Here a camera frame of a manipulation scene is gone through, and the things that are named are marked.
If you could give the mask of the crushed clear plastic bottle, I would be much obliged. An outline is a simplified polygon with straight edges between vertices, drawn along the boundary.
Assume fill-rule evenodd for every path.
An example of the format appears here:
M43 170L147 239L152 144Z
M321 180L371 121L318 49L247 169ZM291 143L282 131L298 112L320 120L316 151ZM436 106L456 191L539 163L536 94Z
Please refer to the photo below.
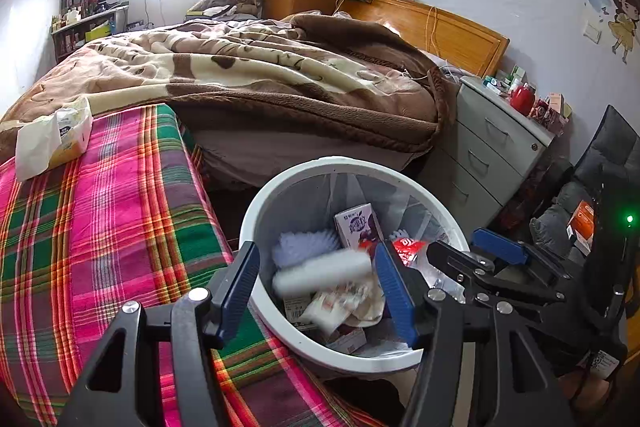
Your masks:
M398 252L399 258L407 268L416 269L421 273L429 288L442 289L448 295L454 297L458 303L465 303L463 286L451 280L450 277L433 267L427 260L426 251L430 243L422 241L422 239L413 239L406 230L401 229L393 231L386 239L392 243L392 246ZM371 233L361 234L358 241L358 248L365 249L370 255L373 268L375 268L374 257L377 243L382 243L382 239L374 237ZM374 273L374 280L378 284L378 288L380 288L378 293L383 296L384 300L382 283L376 273Z

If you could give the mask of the patterned paper wrapper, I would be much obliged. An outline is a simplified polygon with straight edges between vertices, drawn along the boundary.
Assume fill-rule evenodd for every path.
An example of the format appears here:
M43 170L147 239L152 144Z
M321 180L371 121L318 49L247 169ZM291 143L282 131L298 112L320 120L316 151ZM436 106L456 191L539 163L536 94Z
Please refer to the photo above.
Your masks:
M376 275L319 291L299 317L326 335L340 326L370 327L382 320L385 296Z

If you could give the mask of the purple drink carton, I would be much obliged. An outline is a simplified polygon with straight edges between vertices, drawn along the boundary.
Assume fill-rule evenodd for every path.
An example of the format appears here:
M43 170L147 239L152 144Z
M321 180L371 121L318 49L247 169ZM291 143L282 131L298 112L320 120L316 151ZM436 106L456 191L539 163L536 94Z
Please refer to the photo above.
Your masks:
M337 213L334 225L345 248L369 249L383 239L378 217L370 202Z

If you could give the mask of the white tissue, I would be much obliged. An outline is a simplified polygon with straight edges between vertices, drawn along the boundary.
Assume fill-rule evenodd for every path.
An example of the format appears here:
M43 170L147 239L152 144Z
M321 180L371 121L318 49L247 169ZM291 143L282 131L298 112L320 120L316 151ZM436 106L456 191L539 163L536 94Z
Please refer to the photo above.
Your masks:
M359 280L371 271L367 251L343 249L278 271L273 275L271 287L280 298L299 297Z

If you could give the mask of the white purple cream box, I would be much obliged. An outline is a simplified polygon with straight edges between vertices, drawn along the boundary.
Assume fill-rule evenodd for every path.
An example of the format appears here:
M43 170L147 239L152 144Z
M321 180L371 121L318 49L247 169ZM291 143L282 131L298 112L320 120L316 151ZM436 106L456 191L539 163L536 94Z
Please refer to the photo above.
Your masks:
M361 327L341 326L326 338L326 347L343 355L352 355L366 343L367 337Z

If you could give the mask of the white round trash bin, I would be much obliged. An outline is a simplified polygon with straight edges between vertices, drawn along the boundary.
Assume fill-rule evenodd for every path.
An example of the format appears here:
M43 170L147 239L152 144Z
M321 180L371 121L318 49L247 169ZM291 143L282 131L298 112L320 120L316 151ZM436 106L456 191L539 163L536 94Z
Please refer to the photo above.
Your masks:
M410 267L463 297L424 251L437 241L467 251L462 228L421 184L373 162L329 156L273 176L250 202L240 239L260 254L250 309L325 372L383 375L420 362L396 334L375 275L374 250L386 239L415 241Z

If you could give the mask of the grey drawer nightstand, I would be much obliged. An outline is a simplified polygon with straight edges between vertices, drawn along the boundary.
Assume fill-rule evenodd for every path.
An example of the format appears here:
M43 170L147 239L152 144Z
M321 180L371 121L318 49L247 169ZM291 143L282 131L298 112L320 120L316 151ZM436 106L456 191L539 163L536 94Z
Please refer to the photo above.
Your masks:
M488 227L553 140L480 78L463 76L456 121L428 154L418 181L470 236Z

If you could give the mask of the pink plaid bed cloth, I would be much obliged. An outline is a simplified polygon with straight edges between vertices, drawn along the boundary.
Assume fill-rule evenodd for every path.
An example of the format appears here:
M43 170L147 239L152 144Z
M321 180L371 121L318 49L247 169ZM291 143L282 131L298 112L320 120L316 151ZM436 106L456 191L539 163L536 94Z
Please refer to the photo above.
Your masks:
M80 157L1 166L3 425L53 426L123 303L172 303L232 259L186 128L164 104L97 119Z

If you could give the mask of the black chair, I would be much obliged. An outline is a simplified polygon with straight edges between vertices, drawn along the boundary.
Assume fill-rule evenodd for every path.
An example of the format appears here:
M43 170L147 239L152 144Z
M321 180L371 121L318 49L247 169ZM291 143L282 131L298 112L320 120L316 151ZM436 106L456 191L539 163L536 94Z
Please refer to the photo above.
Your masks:
M529 221L534 244L576 265L586 257L572 244L567 225L580 202L594 207L602 171L611 171L639 190L639 135L612 105L575 167L561 178L559 191L539 217Z

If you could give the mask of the red jar on nightstand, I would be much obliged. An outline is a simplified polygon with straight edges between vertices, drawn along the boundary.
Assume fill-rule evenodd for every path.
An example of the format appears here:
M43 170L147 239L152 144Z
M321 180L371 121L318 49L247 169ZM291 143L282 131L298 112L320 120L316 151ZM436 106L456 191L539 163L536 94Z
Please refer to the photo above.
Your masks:
M529 83L521 84L510 95L510 106L527 117L536 100L536 89Z

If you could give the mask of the wooden headboard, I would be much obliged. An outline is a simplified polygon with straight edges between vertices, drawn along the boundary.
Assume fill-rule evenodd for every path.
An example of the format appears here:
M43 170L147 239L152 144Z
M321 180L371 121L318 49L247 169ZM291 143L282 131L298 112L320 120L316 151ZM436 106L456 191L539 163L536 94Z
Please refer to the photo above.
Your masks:
M477 77L494 75L510 40L474 20L413 0L346 0L341 10Z

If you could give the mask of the brown beige blanket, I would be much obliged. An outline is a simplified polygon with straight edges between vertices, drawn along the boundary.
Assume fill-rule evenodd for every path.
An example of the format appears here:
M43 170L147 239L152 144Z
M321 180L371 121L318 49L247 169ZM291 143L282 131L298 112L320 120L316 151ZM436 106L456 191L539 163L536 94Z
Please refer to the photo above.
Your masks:
M423 153L456 117L458 85L388 28L344 16L190 22L88 42L1 121L1 155L24 124L75 98L94 115L165 103L192 129L224 114Z

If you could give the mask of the tissue pack yellow white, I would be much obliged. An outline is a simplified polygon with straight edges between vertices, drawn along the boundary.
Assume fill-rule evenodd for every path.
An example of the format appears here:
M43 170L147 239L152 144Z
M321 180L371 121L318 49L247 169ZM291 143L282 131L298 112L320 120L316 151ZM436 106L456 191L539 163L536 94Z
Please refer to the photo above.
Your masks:
M85 95L25 124L17 133L16 179L24 182L81 156L87 150L92 124Z

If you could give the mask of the cluttered side shelf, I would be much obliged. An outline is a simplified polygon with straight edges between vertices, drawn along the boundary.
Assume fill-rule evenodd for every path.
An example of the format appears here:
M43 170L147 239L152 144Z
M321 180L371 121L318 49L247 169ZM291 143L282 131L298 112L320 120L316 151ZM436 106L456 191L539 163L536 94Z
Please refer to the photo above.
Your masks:
M55 63L60 64L86 43L124 32L129 6L117 5L51 32Z

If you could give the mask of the girl wall sticker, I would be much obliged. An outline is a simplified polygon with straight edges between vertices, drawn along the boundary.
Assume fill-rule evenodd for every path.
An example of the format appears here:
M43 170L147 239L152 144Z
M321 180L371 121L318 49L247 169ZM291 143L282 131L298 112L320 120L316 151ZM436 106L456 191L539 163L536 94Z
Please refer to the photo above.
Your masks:
M627 63L628 55L634 49L637 41L637 29L639 23L639 2L637 0L612 0L615 5L613 19L608 23L608 28L614 36L612 53L622 50L622 62Z

